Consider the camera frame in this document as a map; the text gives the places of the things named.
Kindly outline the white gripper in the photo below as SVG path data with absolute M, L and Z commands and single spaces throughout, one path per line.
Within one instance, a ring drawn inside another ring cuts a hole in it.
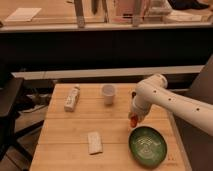
M 130 106 L 130 112 L 128 118 L 131 119 L 133 117 L 138 118 L 138 122 L 142 122 L 146 115 L 150 111 L 150 106 L 137 106 L 134 103 Z

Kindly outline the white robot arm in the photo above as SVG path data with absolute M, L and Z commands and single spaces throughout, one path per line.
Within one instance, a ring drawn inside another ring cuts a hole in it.
M 129 119 L 144 120 L 153 104 L 161 106 L 193 126 L 213 136 L 213 105 L 175 94 L 167 90 L 168 81 L 162 74 L 154 74 L 135 86 Z

